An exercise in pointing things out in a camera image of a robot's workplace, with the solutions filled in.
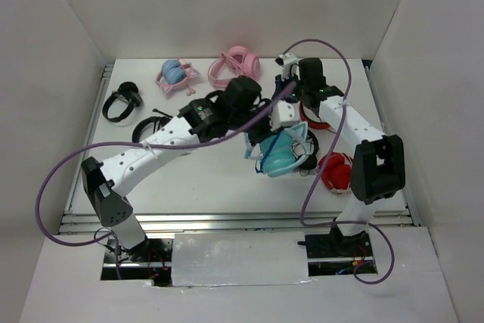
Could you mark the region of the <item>teal cat ear headphones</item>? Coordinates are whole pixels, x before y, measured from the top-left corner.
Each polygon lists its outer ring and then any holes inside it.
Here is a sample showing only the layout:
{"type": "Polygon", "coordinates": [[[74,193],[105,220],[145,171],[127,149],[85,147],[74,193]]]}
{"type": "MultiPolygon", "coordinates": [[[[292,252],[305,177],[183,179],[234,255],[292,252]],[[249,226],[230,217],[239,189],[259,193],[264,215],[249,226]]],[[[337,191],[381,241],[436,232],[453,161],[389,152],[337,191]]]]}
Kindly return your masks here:
{"type": "Polygon", "coordinates": [[[250,143],[249,135],[244,133],[244,158],[256,162],[255,171],[258,174],[270,178],[288,174],[309,158],[310,151],[306,144],[308,131],[307,122],[283,129],[259,143],[258,156],[252,155],[255,146],[250,143]]]}

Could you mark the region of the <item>red white headphones under arm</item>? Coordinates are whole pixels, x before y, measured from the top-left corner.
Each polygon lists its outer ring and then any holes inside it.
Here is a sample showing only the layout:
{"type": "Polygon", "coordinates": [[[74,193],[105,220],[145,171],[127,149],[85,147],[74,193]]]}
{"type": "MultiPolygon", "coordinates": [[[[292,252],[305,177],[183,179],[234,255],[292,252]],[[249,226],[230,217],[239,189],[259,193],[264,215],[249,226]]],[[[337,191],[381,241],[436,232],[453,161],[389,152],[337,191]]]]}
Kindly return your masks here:
{"type": "Polygon", "coordinates": [[[319,166],[328,160],[321,174],[321,181],[332,194],[347,194],[350,192],[350,177],[353,159],[346,153],[332,152],[319,161],[319,166]]]}

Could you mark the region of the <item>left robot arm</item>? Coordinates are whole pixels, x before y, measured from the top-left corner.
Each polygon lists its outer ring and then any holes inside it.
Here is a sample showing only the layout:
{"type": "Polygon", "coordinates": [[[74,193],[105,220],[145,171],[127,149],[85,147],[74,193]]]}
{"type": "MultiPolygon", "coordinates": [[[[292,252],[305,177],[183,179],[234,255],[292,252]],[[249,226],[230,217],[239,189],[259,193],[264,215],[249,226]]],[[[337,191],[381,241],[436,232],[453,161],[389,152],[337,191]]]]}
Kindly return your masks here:
{"type": "Polygon", "coordinates": [[[225,90],[189,102],[165,126],[122,153],[102,161],[85,159],[85,194],[101,225],[115,234],[123,255],[145,261],[151,249],[127,198],[140,182],[183,154],[226,141],[229,132],[267,132],[274,107],[273,100],[262,96],[260,85],[239,76],[225,90]]]}

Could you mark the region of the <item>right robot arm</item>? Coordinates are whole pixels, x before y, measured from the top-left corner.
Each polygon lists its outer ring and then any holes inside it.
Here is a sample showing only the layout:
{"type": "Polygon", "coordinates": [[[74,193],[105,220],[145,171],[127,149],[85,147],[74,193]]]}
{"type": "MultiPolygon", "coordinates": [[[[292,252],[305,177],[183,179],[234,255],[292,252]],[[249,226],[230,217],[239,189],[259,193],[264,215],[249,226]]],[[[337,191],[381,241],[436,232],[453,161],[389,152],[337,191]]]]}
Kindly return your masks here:
{"type": "Polygon", "coordinates": [[[282,85],[295,82],[294,97],[321,121],[334,127],[339,138],[354,147],[349,187],[352,195],[330,227],[329,246],[345,256],[365,235],[383,200],[405,186],[405,158],[402,139],[386,135],[372,126],[347,101],[347,91],[328,85],[318,58],[299,59],[291,53],[279,55],[282,85]]]}

